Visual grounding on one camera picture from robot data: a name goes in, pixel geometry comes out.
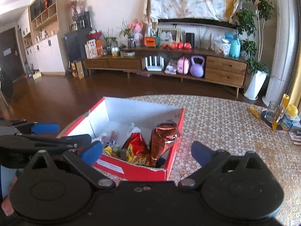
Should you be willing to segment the person's hand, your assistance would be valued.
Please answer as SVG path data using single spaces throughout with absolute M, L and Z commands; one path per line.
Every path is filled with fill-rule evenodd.
M 16 182 L 17 182 L 17 176 L 14 175 L 13 180 L 8 188 L 8 195 L 4 198 L 4 200 L 2 202 L 2 210 L 5 214 L 5 216 L 11 216 L 14 213 L 14 209 L 13 209 L 11 201 L 10 201 L 10 192 Z

